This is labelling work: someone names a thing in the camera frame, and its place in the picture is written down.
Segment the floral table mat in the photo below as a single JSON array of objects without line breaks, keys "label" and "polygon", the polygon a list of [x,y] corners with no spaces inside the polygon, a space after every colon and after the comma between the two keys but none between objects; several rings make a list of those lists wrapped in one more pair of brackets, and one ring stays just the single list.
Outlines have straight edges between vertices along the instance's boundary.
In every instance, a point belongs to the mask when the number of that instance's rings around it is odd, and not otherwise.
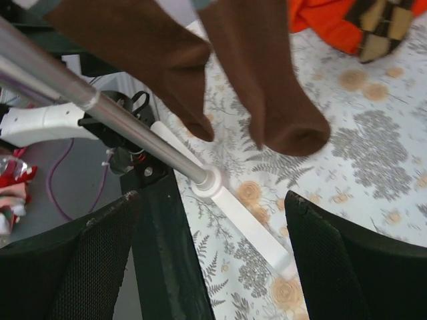
[{"label": "floral table mat", "polygon": [[[258,149],[250,116],[215,57],[206,67],[211,143],[194,137],[162,102],[159,119],[230,188],[282,244],[290,243],[284,197],[294,191],[325,210],[401,241],[426,244],[426,17],[386,58],[360,64],[306,29],[292,35],[294,69],[332,128],[306,158]],[[177,175],[197,256],[217,319],[307,319],[297,279],[285,281],[213,204]]]}]

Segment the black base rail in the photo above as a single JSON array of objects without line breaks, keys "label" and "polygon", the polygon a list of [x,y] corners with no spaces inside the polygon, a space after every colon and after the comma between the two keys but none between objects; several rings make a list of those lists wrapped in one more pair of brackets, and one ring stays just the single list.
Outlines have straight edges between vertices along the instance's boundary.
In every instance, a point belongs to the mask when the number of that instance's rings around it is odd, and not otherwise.
[{"label": "black base rail", "polygon": [[120,179],[122,193],[141,197],[132,251],[144,319],[214,319],[175,175],[135,168]]}]

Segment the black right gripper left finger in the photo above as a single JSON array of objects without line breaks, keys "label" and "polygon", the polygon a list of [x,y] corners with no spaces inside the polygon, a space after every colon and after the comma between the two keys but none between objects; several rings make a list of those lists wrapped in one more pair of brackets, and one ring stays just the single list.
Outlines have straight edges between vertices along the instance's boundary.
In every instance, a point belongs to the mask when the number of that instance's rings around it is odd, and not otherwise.
[{"label": "black right gripper left finger", "polygon": [[1,318],[112,319],[140,208],[130,191],[1,248]]}]

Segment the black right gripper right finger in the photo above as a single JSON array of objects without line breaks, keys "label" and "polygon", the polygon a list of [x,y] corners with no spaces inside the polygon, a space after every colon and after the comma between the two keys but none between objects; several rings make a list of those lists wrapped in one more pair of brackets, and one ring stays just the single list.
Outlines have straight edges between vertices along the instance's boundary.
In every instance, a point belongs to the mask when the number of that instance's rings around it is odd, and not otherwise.
[{"label": "black right gripper right finger", "polygon": [[288,231],[310,319],[425,319],[426,248],[373,232],[293,191]]}]

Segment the white stand base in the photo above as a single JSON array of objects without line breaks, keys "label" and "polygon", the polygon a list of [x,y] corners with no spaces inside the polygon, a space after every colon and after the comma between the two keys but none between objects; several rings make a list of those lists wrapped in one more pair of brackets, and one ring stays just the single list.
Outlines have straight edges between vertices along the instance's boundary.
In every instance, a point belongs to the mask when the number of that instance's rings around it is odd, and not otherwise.
[{"label": "white stand base", "polygon": [[151,130],[165,139],[184,156],[185,160],[207,171],[207,181],[191,189],[200,199],[213,201],[250,242],[254,249],[284,279],[296,276],[297,269],[292,251],[285,248],[227,189],[228,178],[213,165],[204,165],[162,122],[156,121]]}]

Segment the pile of cloths on floor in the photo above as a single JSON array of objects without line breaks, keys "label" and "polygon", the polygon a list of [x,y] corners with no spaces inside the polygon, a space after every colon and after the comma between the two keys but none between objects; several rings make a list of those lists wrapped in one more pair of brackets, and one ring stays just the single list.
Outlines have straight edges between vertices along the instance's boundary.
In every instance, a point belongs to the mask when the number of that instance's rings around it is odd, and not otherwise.
[{"label": "pile of cloths on floor", "polygon": [[10,235],[13,227],[26,216],[31,201],[28,184],[38,166],[29,165],[16,151],[1,148],[1,236]]}]

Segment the brown argyle sock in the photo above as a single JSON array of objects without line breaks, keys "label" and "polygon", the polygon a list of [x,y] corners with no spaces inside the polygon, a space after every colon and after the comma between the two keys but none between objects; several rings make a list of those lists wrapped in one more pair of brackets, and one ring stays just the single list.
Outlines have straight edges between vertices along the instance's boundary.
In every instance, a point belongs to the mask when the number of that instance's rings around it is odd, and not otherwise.
[{"label": "brown argyle sock", "polygon": [[408,34],[414,14],[413,1],[355,1],[344,20],[362,32],[357,47],[360,63],[371,63],[383,58],[401,44]]}]

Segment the silver stand pole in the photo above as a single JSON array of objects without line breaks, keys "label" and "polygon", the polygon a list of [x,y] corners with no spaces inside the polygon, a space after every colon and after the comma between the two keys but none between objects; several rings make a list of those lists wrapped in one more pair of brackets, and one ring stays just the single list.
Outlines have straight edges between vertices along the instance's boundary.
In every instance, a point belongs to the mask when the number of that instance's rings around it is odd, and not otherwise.
[{"label": "silver stand pole", "polygon": [[1,56],[75,103],[100,123],[201,185],[207,171],[153,133],[131,113],[90,86],[1,19]]}]

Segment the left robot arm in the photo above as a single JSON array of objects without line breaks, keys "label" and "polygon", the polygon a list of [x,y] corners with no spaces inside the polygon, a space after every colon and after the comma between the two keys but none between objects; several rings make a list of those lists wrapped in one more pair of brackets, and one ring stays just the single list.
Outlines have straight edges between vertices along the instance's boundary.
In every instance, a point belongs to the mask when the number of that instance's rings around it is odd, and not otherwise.
[{"label": "left robot arm", "polygon": [[18,109],[1,105],[1,146],[20,149],[60,139],[101,141],[113,151],[109,168],[116,175],[136,169],[139,183],[145,187],[167,175],[166,165],[141,147],[130,142],[72,103]]}]

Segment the orange t-shirt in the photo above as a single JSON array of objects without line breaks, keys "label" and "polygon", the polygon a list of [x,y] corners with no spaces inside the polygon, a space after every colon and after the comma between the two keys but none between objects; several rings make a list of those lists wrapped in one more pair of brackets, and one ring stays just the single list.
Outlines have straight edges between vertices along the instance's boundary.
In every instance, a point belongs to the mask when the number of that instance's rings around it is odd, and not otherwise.
[{"label": "orange t-shirt", "polygon": [[290,31],[312,29],[331,47],[357,55],[363,30],[374,30],[383,1],[288,1]]}]

